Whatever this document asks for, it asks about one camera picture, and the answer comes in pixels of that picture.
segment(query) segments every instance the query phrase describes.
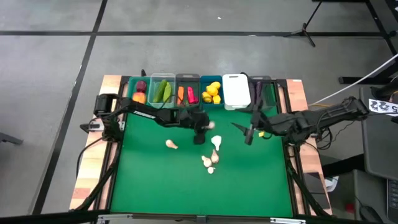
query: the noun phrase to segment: tripod stand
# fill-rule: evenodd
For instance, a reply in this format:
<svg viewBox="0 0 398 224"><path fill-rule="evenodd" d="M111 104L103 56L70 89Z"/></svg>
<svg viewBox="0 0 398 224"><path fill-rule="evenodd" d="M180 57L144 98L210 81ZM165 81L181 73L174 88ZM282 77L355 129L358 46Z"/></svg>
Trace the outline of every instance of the tripod stand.
<svg viewBox="0 0 398 224"><path fill-rule="evenodd" d="M318 8L319 8L319 6L321 6L321 3L322 3L322 2L323 2L323 0L319 1L318 6L317 6L317 8L315 8L315 10L314 10L314 12L312 13L310 19L308 20L307 23L304 23L304 24L303 24L303 27L302 27L300 30L291 32L291 33L285 35L284 37L291 37L291 36L294 36L294 35L300 35L300 36L303 36L303 35L304 35L304 36L306 36L307 39L310 41L310 44L312 45L312 47L315 47L315 43L312 41L310 35L309 35L308 32L307 32L307 27L308 27L309 23L311 22L313 16L315 15L315 13L318 11Z"/></svg>

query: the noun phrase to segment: gray floor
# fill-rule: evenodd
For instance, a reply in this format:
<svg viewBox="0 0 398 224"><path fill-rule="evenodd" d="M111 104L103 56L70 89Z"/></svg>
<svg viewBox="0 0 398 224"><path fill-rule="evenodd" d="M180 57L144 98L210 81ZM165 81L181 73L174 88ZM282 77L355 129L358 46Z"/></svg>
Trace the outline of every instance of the gray floor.
<svg viewBox="0 0 398 224"><path fill-rule="evenodd" d="M0 0L0 30L92 30L100 4ZM109 0L99 29L293 31L315 6L307 0ZM324 3L308 29L377 31L366 5L355 3ZM25 140L21 146L0 144L0 217L29 213L88 38L0 36L0 130ZM76 159L86 141L78 126L92 117L103 75L139 75L142 68L200 75L245 71L302 79L312 103L344 87L337 77L364 76L391 57L381 38L314 41L316 48L301 37L97 37L43 212L68 209ZM325 103L350 95L357 96L358 87ZM322 151L322 162L361 153L361 141L360 124L349 126Z"/></svg>

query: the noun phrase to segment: garlic bulb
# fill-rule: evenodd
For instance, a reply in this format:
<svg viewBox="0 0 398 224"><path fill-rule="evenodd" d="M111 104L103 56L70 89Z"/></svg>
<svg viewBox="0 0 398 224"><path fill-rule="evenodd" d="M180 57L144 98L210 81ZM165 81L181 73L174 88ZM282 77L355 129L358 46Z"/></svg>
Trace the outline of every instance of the garlic bulb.
<svg viewBox="0 0 398 224"><path fill-rule="evenodd" d="M216 146L216 150L218 151L220 149L221 136L212 137L211 138L211 143L213 143Z"/></svg>
<svg viewBox="0 0 398 224"><path fill-rule="evenodd" d="M209 173L209 174L212 174L212 173L214 173L214 170L215 170L216 168L214 168L214 167L209 167L209 168L207 168L207 172Z"/></svg>
<svg viewBox="0 0 398 224"><path fill-rule="evenodd" d="M174 142L171 141L171 140L166 140L166 146L167 146L167 147L170 147L170 148L173 148L173 149L178 149L178 146L176 146L176 145L174 144Z"/></svg>
<svg viewBox="0 0 398 224"><path fill-rule="evenodd" d="M218 162L218 159L219 159L219 157L218 157L218 155L217 155L217 152L213 149L213 153L212 153L212 155L211 155L211 161L212 161L214 164L216 164L216 163Z"/></svg>
<svg viewBox="0 0 398 224"><path fill-rule="evenodd" d="M206 156L202 156L201 159L203 160L203 165L205 165L205 167L211 167L211 159Z"/></svg>

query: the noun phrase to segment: garlic clove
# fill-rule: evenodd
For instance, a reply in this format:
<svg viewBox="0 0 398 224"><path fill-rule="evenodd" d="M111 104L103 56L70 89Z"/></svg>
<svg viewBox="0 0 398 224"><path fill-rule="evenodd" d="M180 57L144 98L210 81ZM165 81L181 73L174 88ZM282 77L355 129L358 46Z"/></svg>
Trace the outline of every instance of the garlic clove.
<svg viewBox="0 0 398 224"><path fill-rule="evenodd" d="M170 148L172 148L172 149L178 149L178 146L176 146L176 145L174 144L174 142L171 141L171 140L166 140L166 146L167 146L167 147L170 147Z"/></svg>
<svg viewBox="0 0 398 224"><path fill-rule="evenodd" d="M205 156L202 156L201 159L203 160L203 165L205 167L211 167L211 159L209 159Z"/></svg>
<svg viewBox="0 0 398 224"><path fill-rule="evenodd" d="M217 152L213 149L213 153L211 155L211 161L216 164L220 158L217 155Z"/></svg>
<svg viewBox="0 0 398 224"><path fill-rule="evenodd" d="M210 121L209 125L206 127L207 129L213 129L216 126L216 123L214 121Z"/></svg>
<svg viewBox="0 0 398 224"><path fill-rule="evenodd" d="M214 168L214 167L209 167L209 168L207 168L207 172L209 173L209 174L212 174L212 173L214 173L214 170L215 170L216 168Z"/></svg>
<svg viewBox="0 0 398 224"><path fill-rule="evenodd" d="M221 136L212 137L211 138L211 143L213 143L216 146L216 150L218 151L220 149Z"/></svg>

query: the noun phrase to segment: orange carrot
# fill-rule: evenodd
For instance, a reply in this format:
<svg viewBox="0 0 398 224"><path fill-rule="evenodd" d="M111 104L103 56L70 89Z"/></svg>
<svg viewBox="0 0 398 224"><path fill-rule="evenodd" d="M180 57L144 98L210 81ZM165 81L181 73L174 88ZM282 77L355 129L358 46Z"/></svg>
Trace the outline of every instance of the orange carrot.
<svg viewBox="0 0 398 224"><path fill-rule="evenodd" d="M178 87L178 99L177 99L177 104L180 105L181 101L184 99L184 87L179 86Z"/></svg>

